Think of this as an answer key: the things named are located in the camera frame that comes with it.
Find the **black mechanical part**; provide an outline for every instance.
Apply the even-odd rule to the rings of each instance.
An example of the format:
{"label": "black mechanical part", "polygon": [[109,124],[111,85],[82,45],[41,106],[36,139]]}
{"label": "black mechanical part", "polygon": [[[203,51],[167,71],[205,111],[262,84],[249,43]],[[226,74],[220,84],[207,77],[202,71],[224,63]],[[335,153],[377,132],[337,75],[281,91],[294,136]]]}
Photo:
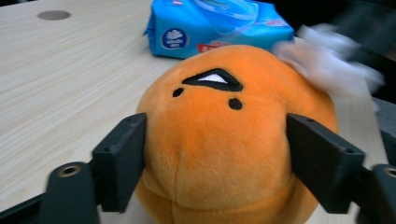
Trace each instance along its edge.
{"label": "black mechanical part", "polygon": [[351,202],[357,223],[396,223],[396,167],[362,166],[364,152],[304,116],[288,114],[287,135],[293,172],[328,213],[345,214]]}
{"label": "black mechanical part", "polygon": [[84,162],[71,162],[49,175],[40,206],[40,224],[98,224],[91,168]]}
{"label": "black mechanical part", "polygon": [[123,119],[92,152],[104,212],[125,212],[144,169],[146,114]]}
{"label": "black mechanical part", "polygon": [[349,178],[356,175],[364,153],[318,122],[299,115],[287,117],[292,170],[328,213],[347,213]]}

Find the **orange plush toy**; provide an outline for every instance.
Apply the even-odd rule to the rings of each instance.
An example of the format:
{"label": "orange plush toy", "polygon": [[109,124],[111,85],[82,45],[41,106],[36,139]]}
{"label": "orange plush toy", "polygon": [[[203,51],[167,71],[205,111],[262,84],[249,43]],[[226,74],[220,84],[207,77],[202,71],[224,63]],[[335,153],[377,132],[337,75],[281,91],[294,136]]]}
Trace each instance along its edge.
{"label": "orange plush toy", "polygon": [[271,53],[210,50],[156,80],[135,193],[158,223],[305,223],[317,201],[290,168],[288,113],[337,132],[329,95]]}

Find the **circular hole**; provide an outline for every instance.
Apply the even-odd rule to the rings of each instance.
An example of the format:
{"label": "circular hole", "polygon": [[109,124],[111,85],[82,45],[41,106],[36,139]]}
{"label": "circular hole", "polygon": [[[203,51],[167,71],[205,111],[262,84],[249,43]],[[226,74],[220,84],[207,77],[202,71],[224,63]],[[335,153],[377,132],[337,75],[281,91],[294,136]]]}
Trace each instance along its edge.
{"label": "circular hole", "polygon": [[396,178],[396,170],[395,170],[395,169],[392,169],[392,168],[386,168],[386,169],[385,169],[385,172],[386,172],[388,175],[390,175],[390,176],[392,176],[392,177],[395,177],[395,178]]}
{"label": "circular hole", "polygon": [[353,154],[353,150],[350,148],[342,147],[342,150],[347,154]]}
{"label": "circular hole", "polygon": [[38,18],[44,21],[61,21],[71,17],[70,12],[61,10],[44,11],[37,15]]}
{"label": "circular hole", "polygon": [[64,167],[60,172],[59,176],[60,177],[67,177],[70,175],[75,175],[81,170],[80,166],[72,165],[72,166],[67,166]]}

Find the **plastic packaging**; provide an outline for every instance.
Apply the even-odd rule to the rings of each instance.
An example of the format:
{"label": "plastic packaging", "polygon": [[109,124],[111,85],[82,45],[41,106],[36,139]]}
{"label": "plastic packaging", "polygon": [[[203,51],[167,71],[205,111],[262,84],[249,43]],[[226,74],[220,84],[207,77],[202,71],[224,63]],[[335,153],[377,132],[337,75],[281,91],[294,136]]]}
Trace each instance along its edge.
{"label": "plastic packaging", "polygon": [[226,45],[271,50],[294,38],[274,5],[249,0],[154,0],[146,34],[154,55],[181,59]]}

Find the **light wood grain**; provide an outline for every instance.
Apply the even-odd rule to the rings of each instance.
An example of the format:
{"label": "light wood grain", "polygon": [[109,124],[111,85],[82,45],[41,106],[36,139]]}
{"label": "light wood grain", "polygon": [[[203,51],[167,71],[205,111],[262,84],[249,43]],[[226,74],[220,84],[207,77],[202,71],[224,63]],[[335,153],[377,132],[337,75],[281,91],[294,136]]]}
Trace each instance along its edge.
{"label": "light wood grain", "polygon": [[[37,14],[71,17],[43,21]],[[48,174],[92,149],[134,113],[146,87],[180,60],[156,58],[143,36],[150,1],[41,0],[0,7],[0,211],[44,191]],[[385,161],[370,96],[338,99],[341,135]],[[103,223],[152,223],[135,197]],[[318,211],[309,223],[351,223]]]}

